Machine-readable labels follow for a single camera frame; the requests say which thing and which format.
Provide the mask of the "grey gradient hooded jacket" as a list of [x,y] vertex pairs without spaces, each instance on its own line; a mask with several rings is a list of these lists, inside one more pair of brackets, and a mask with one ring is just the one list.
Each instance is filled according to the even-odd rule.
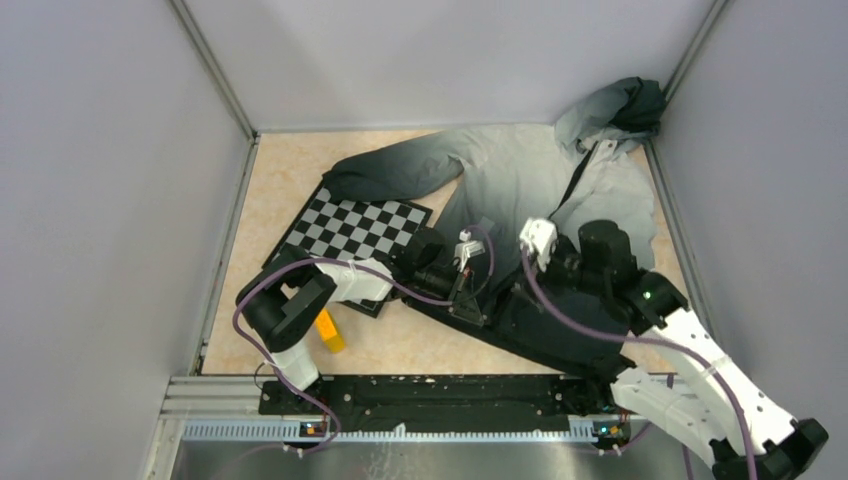
[[472,260],[488,281],[478,297],[486,325],[451,327],[582,376],[622,346],[572,330],[515,291],[523,277],[519,234],[531,218],[551,220],[569,239],[588,222],[610,220],[628,235],[639,267],[652,269],[654,192],[631,152],[658,134],[665,108],[657,81],[624,78],[575,102],[554,123],[443,130],[344,158],[323,183],[335,201],[377,202],[419,199],[456,181],[435,229],[454,240],[477,224],[489,232],[494,253]]

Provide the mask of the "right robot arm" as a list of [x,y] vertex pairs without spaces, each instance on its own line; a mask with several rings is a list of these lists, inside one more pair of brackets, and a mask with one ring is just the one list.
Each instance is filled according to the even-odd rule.
[[[740,369],[665,276],[638,266],[629,236],[615,222],[584,224],[572,245],[553,221],[530,218],[519,245],[529,288],[549,314],[596,340],[654,347],[692,392],[681,395],[654,383],[621,358],[611,373],[586,385],[594,409],[619,406],[646,418],[698,456],[716,479],[796,479],[828,442],[818,420],[796,418]],[[626,333],[568,317],[547,296],[553,287],[596,297]]]

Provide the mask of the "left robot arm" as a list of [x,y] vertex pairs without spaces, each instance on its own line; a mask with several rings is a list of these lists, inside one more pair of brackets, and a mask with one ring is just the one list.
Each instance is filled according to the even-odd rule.
[[286,246],[237,295],[235,318],[244,318],[262,341],[268,364],[287,381],[283,401],[297,413],[319,404],[318,368],[304,337],[330,303],[412,299],[434,307],[435,319],[482,326],[477,298],[494,273],[489,232],[461,230],[450,261],[440,258],[445,238],[424,227],[404,245],[361,260],[316,257]]

